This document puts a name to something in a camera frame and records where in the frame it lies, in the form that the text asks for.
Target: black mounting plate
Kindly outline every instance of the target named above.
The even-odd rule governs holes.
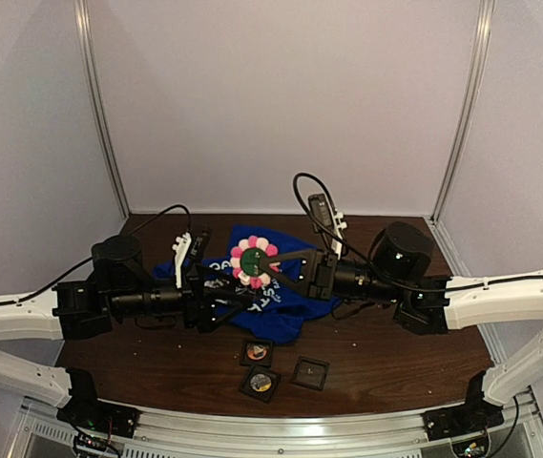
[[[464,405],[438,408],[422,414],[426,434],[430,441],[447,439],[449,437],[463,436],[472,432],[479,432],[485,427],[498,427],[504,423],[502,410],[487,412],[485,418],[477,421]]]
[[[83,418],[71,418],[70,422],[76,427],[108,434],[110,420],[112,420],[113,436],[133,439],[134,433],[136,432],[137,420],[139,418],[139,410],[134,407],[121,406],[103,401],[98,401],[95,404],[95,407],[98,408],[99,417],[107,419],[107,421],[98,422],[94,426]],[[57,420],[65,421],[65,417],[61,415],[60,412],[61,410],[57,413]]]

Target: black square coaster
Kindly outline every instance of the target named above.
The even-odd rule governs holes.
[[[246,339],[241,347],[241,365],[271,367],[273,361],[273,341]]]
[[[241,381],[240,391],[264,403],[271,401],[273,393],[280,384],[282,376],[264,367],[253,365]]]
[[[294,385],[322,391],[326,382],[326,374],[330,364],[325,361],[312,360],[300,356],[292,374]]]

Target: round sticker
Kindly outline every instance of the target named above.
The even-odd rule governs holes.
[[[261,258],[266,258],[267,255],[264,254],[260,248],[248,248],[241,255],[240,266],[250,277],[258,277],[262,274],[262,271],[259,268],[259,261]]]
[[[252,361],[260,361],[267,356],[267,347],[257,343],[248,345],[248,358]]]
[[[264,391],[268,390],[272,384],[273,382],[271,382],[269,376],[264,374],[256,374],[250,380],[250,386],[252,386],[252,389],[258,391],[259,393],[263,393]]]

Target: flower graphic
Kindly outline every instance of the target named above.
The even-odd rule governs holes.
[[[248,239],[242,239],[231,250],[233,276],[246,286],[262,288],[271,282],[271,277],[260,270],[259,260],[277,254],[278,247],[264,237],[250,236]],[[275,271],[280,270],[279,262],[269,266]]]

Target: green flower center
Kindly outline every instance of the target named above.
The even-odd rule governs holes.
[[[259,261],[267,255],[260,248],[248,248],[240,258],[240,266],[243,272],[250,277],[259,277],[264,272],[259,268]]]

